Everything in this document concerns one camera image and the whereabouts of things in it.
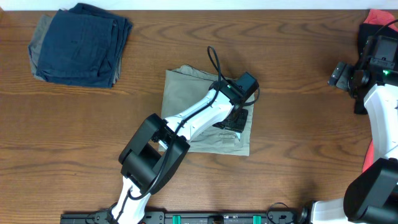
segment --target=red cloth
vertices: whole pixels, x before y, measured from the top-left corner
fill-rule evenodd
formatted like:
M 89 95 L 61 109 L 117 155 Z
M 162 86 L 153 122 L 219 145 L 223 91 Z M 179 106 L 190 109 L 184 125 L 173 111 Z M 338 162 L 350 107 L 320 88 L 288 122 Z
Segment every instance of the red cloth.
M 375 25 L 386 25 L 387 23 L 395 20 L 396 18 L 390 13 L 382 10 L 371 9 L 368 17 L 363 23 L 375 24 Z M 398 32 L 398 28 L 391 24 L 389 27 Z M 368 152 L 366 153 L 365 162 L 362 167 L 362 172 L 365 172 L 372 164 L 374 160 L 374 145 L 373 140 L 371 141 Z
M 387 23 L 395 20 L 396 18 L 390 13 L 378 9 L 371 9 L 368 17 L 363 23 L 375 24 L 375 25 L 386 25 Z M 391 24 L 389 27 L 398 32 L 398 28 Z
M 374 159 L 374 146 L 373 146 L 373 140 L 372 140 L 371 144 L 369 145 L 368 152 L 366 153 L 366 156 L 365 156 L 365 161 L 363 163 L 362 172 L 365 172 L 373 164 L 373 159 Z

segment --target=wooden table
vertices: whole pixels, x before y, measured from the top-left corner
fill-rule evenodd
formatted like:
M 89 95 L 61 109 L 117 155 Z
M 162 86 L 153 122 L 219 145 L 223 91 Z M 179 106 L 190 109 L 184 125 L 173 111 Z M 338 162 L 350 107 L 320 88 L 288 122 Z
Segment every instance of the wooden table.
M 360 173 L 369 118 L 328 86 L 339 61 L 358 59 L 367 11 L 118 11 L 134 28 L 111 89 L 35 80 L 27 45 L 40 15 L 5 12 L 0 23 L 0 222 L 59 223 L 65 212 L 107 208 L 122 186 L 119 153 L 143 120 L 160 114 L 165 70 L 183 64 L 251 72 L 249 157 L 188 153 L 148 206 L 169 211 L 299 207 L 344 192 Z

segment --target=folded navy shirt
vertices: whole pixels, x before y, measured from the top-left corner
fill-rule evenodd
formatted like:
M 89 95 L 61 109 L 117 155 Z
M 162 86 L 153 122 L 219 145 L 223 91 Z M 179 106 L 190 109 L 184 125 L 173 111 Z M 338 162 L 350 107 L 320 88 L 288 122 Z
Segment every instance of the folded navy shirt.
M 59 10 L 43 40 L 36 75 L 47 82 L 111 88 L 131 28 L 126 18 L 87 4 Z

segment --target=black camera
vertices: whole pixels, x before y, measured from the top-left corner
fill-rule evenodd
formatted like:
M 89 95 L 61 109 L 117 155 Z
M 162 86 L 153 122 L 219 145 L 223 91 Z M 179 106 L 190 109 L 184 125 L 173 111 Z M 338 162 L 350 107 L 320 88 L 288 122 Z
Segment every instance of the black camera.
M 355 99 L 354 113 L 368 113 L 364 107 L 364 98 L 372 86 L 398 86 L 397 48 L 397 39 L 369 36 L 355 65 L 338 63 L 328 84 L 347 91 Z

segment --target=green clamp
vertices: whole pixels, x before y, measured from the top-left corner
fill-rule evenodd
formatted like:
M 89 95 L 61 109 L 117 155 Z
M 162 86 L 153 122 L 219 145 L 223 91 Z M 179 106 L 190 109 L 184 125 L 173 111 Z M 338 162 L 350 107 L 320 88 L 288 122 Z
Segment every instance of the green clamp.
M 173 224 L 181 224 L 181 216 L 173 215 Z
M 261 216 L 259 215 L 253 215 L 253 224 L 261 224 Z

